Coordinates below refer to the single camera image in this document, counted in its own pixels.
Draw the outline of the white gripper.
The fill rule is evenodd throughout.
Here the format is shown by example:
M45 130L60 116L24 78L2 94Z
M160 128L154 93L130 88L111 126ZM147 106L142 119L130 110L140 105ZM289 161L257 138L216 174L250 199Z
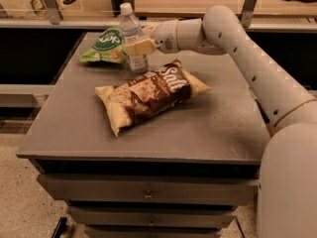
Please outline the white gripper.
M165 54L179 52L177 44L178 20L164 21L160 24L145 26L143 34L148 37L126 40L124 51L128 55L151 55L156 49Z

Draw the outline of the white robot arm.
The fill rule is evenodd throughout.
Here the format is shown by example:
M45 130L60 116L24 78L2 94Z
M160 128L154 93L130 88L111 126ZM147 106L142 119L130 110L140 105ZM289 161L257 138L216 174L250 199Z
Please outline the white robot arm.
M317 238L317 100L246 34L226 6L142 29L129 55L228 54L275 129L261 161L258 238Z

